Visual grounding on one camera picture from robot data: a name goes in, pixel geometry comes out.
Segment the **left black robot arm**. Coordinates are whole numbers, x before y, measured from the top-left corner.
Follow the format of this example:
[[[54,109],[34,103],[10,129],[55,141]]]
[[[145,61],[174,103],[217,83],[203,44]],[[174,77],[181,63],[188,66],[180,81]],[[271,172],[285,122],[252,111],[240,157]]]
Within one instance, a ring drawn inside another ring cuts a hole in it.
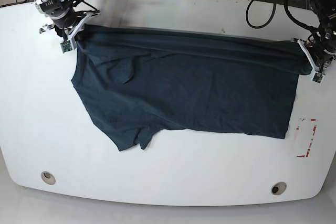
[[[317,28],[295,20],[287,7],[285,11],[295,24],[311,32],[307,41],[299,41],[299,45],[312,66],[312,81],[321,84],[325,69],[335,59],[335,0],[309,0],[309,5],[318,17]]]

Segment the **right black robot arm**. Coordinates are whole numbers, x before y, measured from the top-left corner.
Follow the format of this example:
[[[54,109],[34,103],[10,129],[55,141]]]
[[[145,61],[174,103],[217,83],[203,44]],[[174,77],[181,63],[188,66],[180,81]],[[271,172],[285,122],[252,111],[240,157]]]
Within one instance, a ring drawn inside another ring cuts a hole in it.
[[[37,10],[52,20],[43,25],[39,33],[49,33],[56,37],[63,53],[75,50],[76,35],[85,23],[100,11],[86,0],[34,0]]]

